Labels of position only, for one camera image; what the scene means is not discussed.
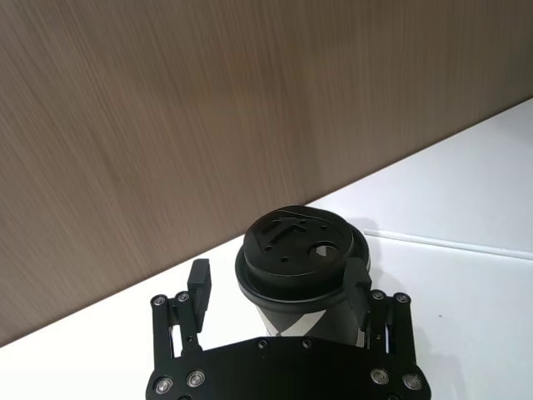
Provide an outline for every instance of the black mount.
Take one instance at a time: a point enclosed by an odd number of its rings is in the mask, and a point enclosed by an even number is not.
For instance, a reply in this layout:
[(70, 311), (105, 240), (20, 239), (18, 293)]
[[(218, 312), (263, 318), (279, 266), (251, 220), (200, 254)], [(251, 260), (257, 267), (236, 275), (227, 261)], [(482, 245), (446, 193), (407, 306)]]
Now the black mount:
[[(427, 400), (416, 365), (411, 299), (370, 290), (363, 263), (346, 265), (344, 290), (364, 321), (362, 347), (314, 337), (259, 337), (203, 351), (197, 334), (211, 293), (209, 261), (195, 260), (188, 290), (152, 303), (155, 370), (147, 400)], [(182, 355), (174, 357), (179, 325)]]

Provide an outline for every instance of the bolt head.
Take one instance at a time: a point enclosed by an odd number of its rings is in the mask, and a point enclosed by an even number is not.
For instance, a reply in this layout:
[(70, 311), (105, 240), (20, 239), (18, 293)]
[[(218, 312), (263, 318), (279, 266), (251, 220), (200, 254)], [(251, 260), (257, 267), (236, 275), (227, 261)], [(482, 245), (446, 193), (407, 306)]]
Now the bolt head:
[(395, 295), (396, 300), (399, 303), (408, 303), (409, 302), (409, 296), (407, 296), (405, 293), (397, 293)]
[(301, 341), (301, 345), (304, 348), (312, 348), (313, 347), (313, 341), (311, 339), (305, 338)]
[(172, 380), (169, 377), (162, 377), (156, 382), (155, 391), (157, 394), (165, 394), (170, 392), (172, 388)]
[(389, 383), (389, 374), (381, 368), (372, 369), (370, 371), (370, 378), (377, 385), (387, 385)]
[(200, 370), (192, 371), (187, 375), (187, 386), (197, 388), (206, 381), (206, 374)]
[(407, 373), (401, 379), (403, 384), (410, 390), (421, 390), (422, 389), (422, 380), (415, 375), (414, 373)]
[(180, 303), (184, 303), (189, 299), (189, 293), (183, 292), (177, 295), (177, 300)]
[(163, 296), (157, 296), (154, 298), (153, 303), (156, 306), (161, 306), (165, 302), (165, 298)]
[(385, 293), (381, 290), (375, 290), (372, 292), (372, 297), (375, 298), (375, 300), (383, 300), (385, 298)]

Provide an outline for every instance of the white surface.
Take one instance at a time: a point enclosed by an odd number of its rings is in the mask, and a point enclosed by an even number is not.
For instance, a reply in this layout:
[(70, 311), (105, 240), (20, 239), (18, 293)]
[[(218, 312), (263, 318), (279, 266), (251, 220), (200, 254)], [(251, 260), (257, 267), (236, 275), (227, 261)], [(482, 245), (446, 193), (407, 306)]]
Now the white surface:
[[(200, 335), (204, 348), (265, 334), (233, 272), (241, 240), (206, 254), (213, 289)], [(368, 241), (374, 287), (407, 292), (413, 299), (417, 362), (434, 400), (531, 397), (532, 261), (375, 237)], [(185, 288), (191, 264), (3, 347), (0, 398), (142, 400), (153, 367), (149, 300)]]
[(311, 205), (373, 236), (533, 259), (533, 99)]
[[(375, 287), (412, 296), (418, 364), (435, 400), (531, 398), (533, 261), (482, 253), (533, 252), (528, 110), (532, 101), (313, 203), (366, 228)], [(241, 242), (202, 255), (213, 282), (204, 348), (265, 333), (237, 286)], [(191, 264), (0, 348), (0, 399), (142, 400), (153, 368), (149, 301), (185, 288)]]

